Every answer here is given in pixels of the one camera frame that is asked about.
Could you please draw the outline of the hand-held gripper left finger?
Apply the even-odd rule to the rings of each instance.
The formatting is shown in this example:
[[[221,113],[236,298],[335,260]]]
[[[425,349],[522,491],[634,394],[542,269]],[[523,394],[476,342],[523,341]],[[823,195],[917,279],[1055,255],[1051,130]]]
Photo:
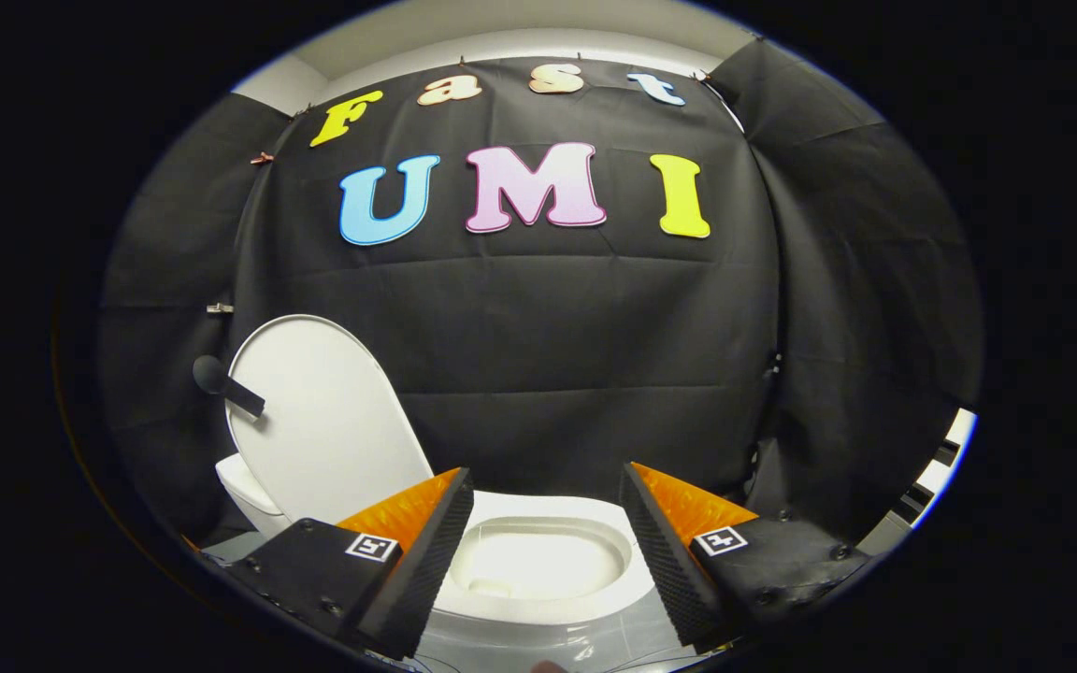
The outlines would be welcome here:
[[[474,499],[470,469],[446,469],[342,523],[303,517],[222,571],[317,636],[410,659]]]

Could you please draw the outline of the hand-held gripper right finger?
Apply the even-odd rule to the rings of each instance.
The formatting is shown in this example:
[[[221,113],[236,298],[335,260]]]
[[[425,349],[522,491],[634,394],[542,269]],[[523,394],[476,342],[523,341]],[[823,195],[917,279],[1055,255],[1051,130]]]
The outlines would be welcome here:
[[[679,641],[700,654],[803,622],[871,566],[819,525],[640,463],[624,465],[620,504]]]

